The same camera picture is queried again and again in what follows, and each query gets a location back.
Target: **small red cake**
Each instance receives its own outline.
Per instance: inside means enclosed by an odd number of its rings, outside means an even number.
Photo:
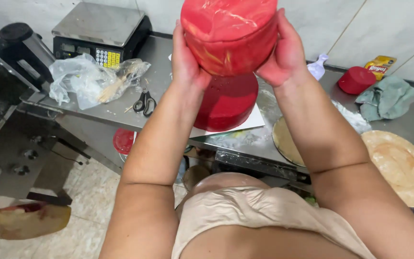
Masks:
[[[194,126],[210,132],[233,129],[248,119],[258,96],[253,73],[236,77],[212,77]]]
[[[277,40],[277,0],[185,0],[181,24],[188,47],[210,74],[254,71]]]

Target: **hand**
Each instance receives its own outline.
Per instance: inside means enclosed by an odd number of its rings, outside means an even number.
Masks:
[[[186,45],[184,30],[177,20],[173,30],[172,76],[176,85],[205,90],[212,76],[199,66],[193,53]]]
[[[284,8],[277,11],[277,19],[279,38],[276,47],[268,60],[256,71],[257,75],[274,88],[308,71],[303,44],[295,28],[285,17]]]

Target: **plastic bag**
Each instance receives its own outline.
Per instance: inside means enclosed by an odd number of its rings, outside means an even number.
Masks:
[[[54,79],[49,97],[61,105],[69,103],[68,92],[76,93],[79,109],[85,110],[102,103],[104,93],[103,102],[110,102],[121,97],[129,86],[139,86],[140,77],[150,66],[141,59],[130,59],[106,68],[97,65],[89,54],[56,60],[49,66]]]
[[[315,77],[318,81],[322,78],[323,74],[325,74],[325,68],[323,67],[323,63],[328,59],[328,56],[325,54],[320,54],[319,59],[311,64],[308,64],[308,70],[311,72],[313,77]]]
[[[349,124],[351,124],[351,126],[357,131],[357,133],[362,134],[372,130],[370,123],[368,123],[360,113],[349,111],[337,101],[332,100],[332,103],[341,115],[343,115],[343,117],[349,122]]]

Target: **person's right hand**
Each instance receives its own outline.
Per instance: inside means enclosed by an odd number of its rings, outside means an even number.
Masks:
[[[274,88],[293,77],[301,77],[308,71],[303,44],[295,28],[285,17],[285,10],[277,11],[279,38],[268,60],[256,71]]]

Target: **scissors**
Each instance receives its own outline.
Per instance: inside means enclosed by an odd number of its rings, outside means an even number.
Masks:
[[[148,113],[151,102],[154,103],[154,107],[153,107],[153,110]],[[148,118],[149,116],[152,115],[154,109],[156,109],[156,104],[157,104],[156,100],[154,100],[153,97],[151,97],[150,92],[148,91],[148,86],[145,83],[145,88],[143,88],[142,94],[140,95],[140,99],[133,104],[133,110],[135,112],[143,111],[143,115],[146,118]]]

